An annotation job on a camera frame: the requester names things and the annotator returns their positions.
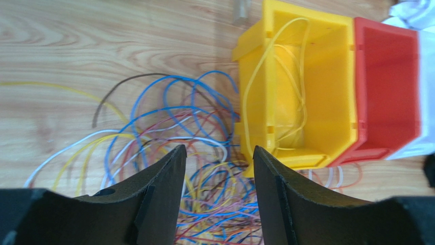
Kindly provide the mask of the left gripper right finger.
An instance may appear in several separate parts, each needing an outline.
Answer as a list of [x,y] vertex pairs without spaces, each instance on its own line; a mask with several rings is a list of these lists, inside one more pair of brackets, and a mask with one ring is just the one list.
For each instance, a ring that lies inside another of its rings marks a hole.
[[253,166],[265,244],[434,244],[434,197],[353,198],[309,180],[260,146]]

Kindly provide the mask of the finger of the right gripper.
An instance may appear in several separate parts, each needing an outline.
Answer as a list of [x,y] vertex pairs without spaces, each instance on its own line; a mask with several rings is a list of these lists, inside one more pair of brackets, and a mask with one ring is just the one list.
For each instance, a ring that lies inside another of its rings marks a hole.
[[423,171],[429,182],[429,186],[434,188],[434,158],[425,159]]

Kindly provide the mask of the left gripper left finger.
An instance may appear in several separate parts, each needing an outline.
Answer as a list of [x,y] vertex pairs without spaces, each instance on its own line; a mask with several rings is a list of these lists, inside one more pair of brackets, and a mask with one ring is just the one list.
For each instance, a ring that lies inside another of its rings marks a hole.
[[186,167],[176,146],[95,195],[1,190],[1,244],[173,244]]

